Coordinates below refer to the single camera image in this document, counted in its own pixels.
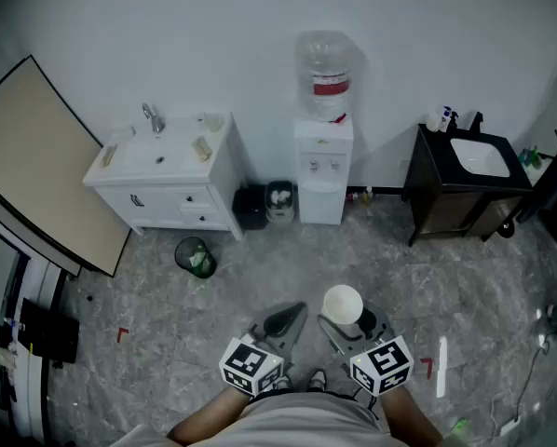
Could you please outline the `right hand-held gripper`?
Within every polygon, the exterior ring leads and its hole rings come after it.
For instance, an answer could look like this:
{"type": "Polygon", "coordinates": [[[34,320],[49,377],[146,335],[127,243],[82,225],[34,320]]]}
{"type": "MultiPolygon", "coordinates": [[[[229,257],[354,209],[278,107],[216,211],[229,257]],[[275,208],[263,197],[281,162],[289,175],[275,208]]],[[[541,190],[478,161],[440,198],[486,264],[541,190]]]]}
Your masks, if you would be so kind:
{"type": "MultiPolygon", "coordinates": [[[[350,340],[337,324],[319,314],[317,321],[333,348],[341,355],[350,349],[350,340]]],[[[403,386],[410,378],[414,360],[404,338],[392,338],[392,326],[386,312],[379,307],[365,306],[358,318],[358,327],[365,339],[374,344],[348,361],[348,377],[373,397],[380,397],[391,389],[403,386]]]]}

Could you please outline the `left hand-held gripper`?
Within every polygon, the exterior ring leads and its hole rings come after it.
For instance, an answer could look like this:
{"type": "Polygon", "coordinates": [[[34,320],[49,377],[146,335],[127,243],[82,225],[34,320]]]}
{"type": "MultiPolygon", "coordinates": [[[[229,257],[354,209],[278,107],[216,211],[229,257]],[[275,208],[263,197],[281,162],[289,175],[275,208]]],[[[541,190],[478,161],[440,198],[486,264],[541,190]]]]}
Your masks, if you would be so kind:
{"type": "Polygon", "coordinates": [[[243,394],[256,397],[267,391],[289,369],[291,350],[307,318],[307,305],[292,302],[274,305],[262,315],[261,332],[253,324],[233,337],[219,361],[223,380],[243,394]],[[280,332],[279,339],[266,332],[280,332]]]}

